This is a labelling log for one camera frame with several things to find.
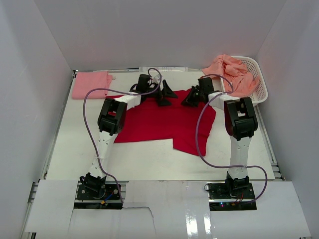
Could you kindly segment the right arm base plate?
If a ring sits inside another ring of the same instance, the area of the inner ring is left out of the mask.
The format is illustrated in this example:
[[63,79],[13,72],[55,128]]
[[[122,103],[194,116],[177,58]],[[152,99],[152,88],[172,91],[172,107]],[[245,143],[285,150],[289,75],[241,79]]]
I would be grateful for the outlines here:
[[204,190],[208,193],[211,212],[257,210],[256,202],[250,202],[255,199],[252,183],[232,193],[226,189],[225,183],[206,183]]

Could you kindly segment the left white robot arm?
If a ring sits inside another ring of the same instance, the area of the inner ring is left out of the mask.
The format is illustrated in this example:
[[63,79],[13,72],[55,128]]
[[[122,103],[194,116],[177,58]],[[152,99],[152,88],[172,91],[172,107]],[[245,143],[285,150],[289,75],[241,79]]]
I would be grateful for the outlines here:
[[122,96],[114,99],[105,98],[97,120],[99,138],[98,143],[95,143],[88,127],[85,110],[88,96],[98,90],[98,88],[90,90],[83,102],[83,119],[93,143],[96,157],[93,159],[88,173],[80,177],[80,182],[86,192],[95,199],[101,199],[105,195],[107,176],[115,178],[107,173],[104,168],[110,158],[114,141],[124,128],[127,111],[140,105],[147,98],[155,98],[158,106],[171,105],[166,97],[177,98],[177,95],[170,89],[160,72],[154,77],[150,73],[141,74],[138,82],[131,86],[128,93],[122,93]]

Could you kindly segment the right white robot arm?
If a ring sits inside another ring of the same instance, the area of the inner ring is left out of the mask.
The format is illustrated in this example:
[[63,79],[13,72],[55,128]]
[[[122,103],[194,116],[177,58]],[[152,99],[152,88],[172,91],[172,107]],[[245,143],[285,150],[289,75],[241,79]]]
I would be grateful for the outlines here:
[[198,79],[198,85],[191,87],[190,93],[181,104],[196,107],[200,102],[205,103],[205,106],[199,115],[195,129],[197,152],[207,165],[213,168],[224,168],[208,163],[200,152],[198,142],[199,124],[206,108],[210,106],[223,110],[225,128],[231,140],[231,156],[230,165],[226,166],[227,175],[222,191],[232,199],[238,198],[249,186],[248,151],[251,139],[258,128],[252,100],[250,97],[237,98],[216,91],[211,77],[208,76]]

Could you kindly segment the red t shirt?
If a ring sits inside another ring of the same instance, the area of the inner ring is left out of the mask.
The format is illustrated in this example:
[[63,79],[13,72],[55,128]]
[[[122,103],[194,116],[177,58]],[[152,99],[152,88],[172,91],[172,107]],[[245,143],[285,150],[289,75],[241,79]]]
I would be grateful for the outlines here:
[[198,155],[195,129],[205,103],[196,107],[183,106],[190,89],[175,91],[178,98],[170,98],[170,106],[158,106],[154,98],[147,98],[126,113],[123,130],[115,143],[172,139],[173,149]]

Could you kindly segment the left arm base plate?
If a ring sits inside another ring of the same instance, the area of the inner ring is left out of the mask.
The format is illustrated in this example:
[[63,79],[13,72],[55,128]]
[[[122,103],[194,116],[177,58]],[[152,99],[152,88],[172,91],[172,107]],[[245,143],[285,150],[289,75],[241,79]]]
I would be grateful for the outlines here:
[[75,209],[88,210],[121,210],[119,190],[115,183],[107,183],[102,186],[98,196],[92,196],[89,189],[79,183],[74,202]]

